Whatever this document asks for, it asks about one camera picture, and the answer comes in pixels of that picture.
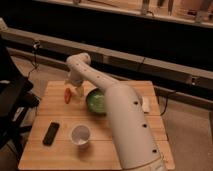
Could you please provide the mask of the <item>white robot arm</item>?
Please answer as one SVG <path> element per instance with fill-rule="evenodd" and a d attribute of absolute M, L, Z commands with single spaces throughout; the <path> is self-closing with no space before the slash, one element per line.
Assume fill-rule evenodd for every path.
<path fill-rule="evenodd" d="M 123 171 L 167 171 L 136 90 L 90 66 L 88 53 L 69 56 L 68 81 L 80 87 L 85 80 L 104 94 L 104 107 Z"/>

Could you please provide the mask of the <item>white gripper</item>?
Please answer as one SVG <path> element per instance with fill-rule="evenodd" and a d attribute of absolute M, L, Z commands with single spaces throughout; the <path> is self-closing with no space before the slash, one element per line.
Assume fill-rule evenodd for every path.
<path fill-rule="evenodd" d="M 68 77 L 67 80 L 64 81 L 64 84 L 72 84 L 73 86 L 77 87 L 76 88 L 76 92 L 78 94 L 79 97 L 83 97 L 84 96 L 84 87 L 81 86 L 84 82 L 84 77 L 78 73 L 75 70 L 70 70 L 68 73 Z"/>

